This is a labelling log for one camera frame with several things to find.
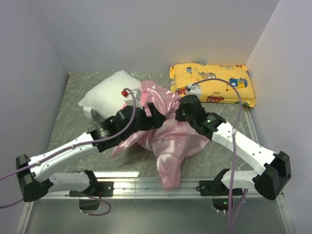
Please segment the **glass panel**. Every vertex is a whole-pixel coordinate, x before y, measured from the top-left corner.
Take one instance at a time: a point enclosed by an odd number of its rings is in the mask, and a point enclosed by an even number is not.
[[[211,199],[113,199],[105,216],[79,212],[78,200],[35,202],[27,234],[225,234],[227,215]],[[105,211],[100,205],[98,212]],[[235,224],[237,234],[285,233],[276,201],[247,198]]]

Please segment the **metal frame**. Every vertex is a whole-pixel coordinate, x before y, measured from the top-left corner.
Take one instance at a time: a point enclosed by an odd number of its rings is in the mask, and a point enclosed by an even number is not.
[[[251,138],[259,144],[254,123],[248,107],[243,106],[244,116],[247,121]],[[113,181],[114,182],[114,195],[109,199],[180,199],[180,198],[227,198],[227,196],[200,196],[200,193],[195,190],[198,186],[199,180],[213,180],[213,177],[205,178],[183,178],[180,187],[173,191],[165,191],[162,187],[159,178],[98,178],[99,181]],[[69,197],[69,191],[56,192],[47,194],[42,199],[79,199],[79,197]],[[256,190],[249,190],[248,198],[261,197]],[[295,230],[286,206],[284,194],[281,193],[277,199],[280,215],[285,227],[286,234],[293,234]],[[20,216],[16,234],[25,233],[27,223],[33,208],[33,202],[26,203]]]
[[[250,113],[250,109],[249,107],[243,106],[244,109],[244,114],[248,123],[248,128],[250,129],[250,133],[252,135],[252,140],[254,140],[256,143],[260,144],[259,142],[259,138],[257,136],[255,127],[254,127],[254,122]],[[286,234],[294,234],[296,233],[294,226],[293,226],[293,222],[291,219],[291,216],[289,214],[288,211],[288,207],[286,205],[286,200],[285,200],[285,196],[283,191],[281,192],[281,194],[276,198],[276,202],[279,208],[279,212],[285,227],[285,232]]]

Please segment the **crumpled cloth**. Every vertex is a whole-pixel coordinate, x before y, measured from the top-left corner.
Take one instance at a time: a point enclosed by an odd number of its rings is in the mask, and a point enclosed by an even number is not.
[[[143,81],[141,85],[143,91],[141,104],[145,107],[147,116],[151,116],[147,103],[153,102],[158,111],[166,116],[166,120],[159,129],[132,134],[114,149],[112,157],[138,143],[145,149],[153,151],[157,157],[157,170],[163,187],[167,190],[174,189],[180,185],[180,166],[184,158],[200,152],[209,140],[196,133],[187,122],[175,119],[180,96],[176,96],[152,80]]]

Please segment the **yellow pillow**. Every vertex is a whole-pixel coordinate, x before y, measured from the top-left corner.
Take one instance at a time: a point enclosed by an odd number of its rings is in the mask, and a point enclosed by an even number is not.
[[[244,65],[218,66],[185,63],[170,68],[171,91],[176,95],[186,95],[187,85],[206,78],[226,80],[238,90],[244,105],[254,107],[254,89],[248,69]],[[226,83],[212,80],[199,85],[203,92],[200,98],[202,102],[239,103],[236,92]]]

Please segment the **cartoon car print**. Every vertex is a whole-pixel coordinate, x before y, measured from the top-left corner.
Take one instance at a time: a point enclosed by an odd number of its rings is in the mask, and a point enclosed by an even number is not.
[[[231,77],[229,79],[230,84],[235,87],[236,89],[240,88],[246,88],[248,86],[248,81],[246,79],[240,78],[240,79],[234,79]]]
[[[183,88],[177,88],[175,90],[175,95],[181,95],[181,94],[187,95],[187,92],[188,92],[188,89],[187,89],[187,86],[185,86]]]
[[[220,102],[223,101],[224,97],[218,96],[214,97],[213,95],[207,97],[207,102]]]
[[[200,76],[202,76],[204,79],[207,79],[207,78],[209,78],[209,79],[211,79],[211,78],[216,78],[215,73],[212,73],[212,72],[210,72],[210,73],[199,72],[198,74],[199,74]]]
[[[245,106],[249,106],[249,104],[247,102],[242,102],[242,104]]]
[[[173,78],[173,79],[170,80],[170,85],[171,85],[171,86],[174,86],[174,84],[175,84],[175,78]]]
[[[187,71],[188,73],[192,74],[192,68],[191,68],[191,67],[187,67],[187,68],[186,68],[186,71]]]
[[[220,67],[222,67],[223,69],[230,69],[230,70],[233,70],[234,68],[232,67],[232,66],[220,66]]]

